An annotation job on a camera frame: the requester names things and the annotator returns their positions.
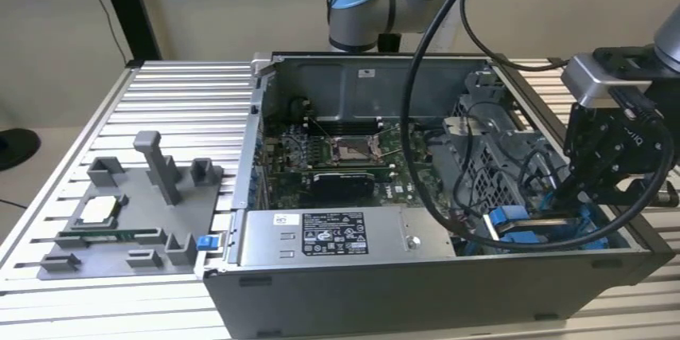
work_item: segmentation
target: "white wall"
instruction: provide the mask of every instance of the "white wall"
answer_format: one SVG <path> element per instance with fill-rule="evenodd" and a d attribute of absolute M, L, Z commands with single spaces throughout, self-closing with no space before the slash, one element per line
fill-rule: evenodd
<path fill-rule="evenodd" d="M 491 47 L 540 57 L 648 42 L 678 1 L 468 3 Z M 146 2 L 170 59 L 248 60 L 255 51 L 328 47 L 324 0 Z M 0 10 L 0 125 L 82 125 L 123 69 L 98 0 L 0 0 Z M 455 43 L 474 51 L 460 33 Z"/>
<path fill-rule="evenodd" d="M 82 125 L 122 70 L 98 0 L 0 0 L 0 126 Z"/>
<path fill-rule="evenodd" d="M 248 60 L 328 50 L 326 0 L 146 0 L 164 57 Z"/>
<path fill-rule="evenodd" d="M 468 0 L 480 40 L 510 57 L 567 57 L 596 47 L 646 45 L 680 0 Z M 458 29 L 454 48 L 478 52 Z"/>

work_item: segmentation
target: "slotted aluminum surface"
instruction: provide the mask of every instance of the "slotted aluminum surface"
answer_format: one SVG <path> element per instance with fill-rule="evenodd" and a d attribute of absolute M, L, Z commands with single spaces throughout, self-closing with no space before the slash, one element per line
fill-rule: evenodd
<path fill-rule="evenodd" d="M 543 65 L 546 60 L 518 61 Z M 566 123 L 574 98 L 560 81 L 562 69 L 522 73 Z M 115 112 L 102 132 L 82 151 L 80 164 L 66 172 L 55 191 L 22 237 L 24 246 L 14 250 L 14 264 L 3 269 L 0 291 L 0 338 L 148 339 L 228 338 L 227 329 L 202 282 L 194 276 L 132 277 L 36 283 L 31 263 L 50 251 L 40 243 L 60 229 L 47 217 L 68 217 L 75 199 L 87 186 L 86 164 L 94 151 L 126 158 L 142 166 L 130 150 L 140 128 L 166 133 L 163 146 L 183 162 L 198 156 L 215 158 L 226 166 L 223 195 L 218 210 L 230 208 L 240 148 L 243 120 L 248 104 L 248 65 L 246 63 L 150 63 L 128 91 L 114 101 Z M 670 179 L 678 186 L 680 176 Z M 35 202 L 31 209 L 39 206 Z M 212 229 L 228 226 L 228 215 L 216 213 Z M 668 244 L 680 252 L 680 209 L 648 209 L 646 218 Z M 27 242 L 35 238 L 38 243 Z M 527 339 L 560 340 L 680 338 L 680 257 L 636 286 L 610 289 L 566 322 L 534 322 L 408 334 L 366 336 L 379 339 Z"/>

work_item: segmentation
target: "power supply label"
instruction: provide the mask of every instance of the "power supply label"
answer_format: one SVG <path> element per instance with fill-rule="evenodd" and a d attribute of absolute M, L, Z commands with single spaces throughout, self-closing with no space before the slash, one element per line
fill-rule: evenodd
<path fill-rule="evenodd" d="M 311 213 L 302 216 L 302 251 L 307 256 L 370 253 L 364 213 Z"/>

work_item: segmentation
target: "black pole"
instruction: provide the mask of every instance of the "black pole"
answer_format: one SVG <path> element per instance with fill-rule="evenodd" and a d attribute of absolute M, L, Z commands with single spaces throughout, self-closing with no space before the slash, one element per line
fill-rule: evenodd
<path fill-rule="evenodd" d="M 144 0 L 111 0 L 136 61 L 162 60 Z"/>

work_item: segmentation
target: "barcode sticker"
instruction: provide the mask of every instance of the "barcode sticker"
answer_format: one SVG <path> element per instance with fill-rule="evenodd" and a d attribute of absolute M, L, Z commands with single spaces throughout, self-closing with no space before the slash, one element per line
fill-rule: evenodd
<path fill-rule="evenodd" d="M 275 214 L 275 226 L 298 226 L 300 214 Z"/>

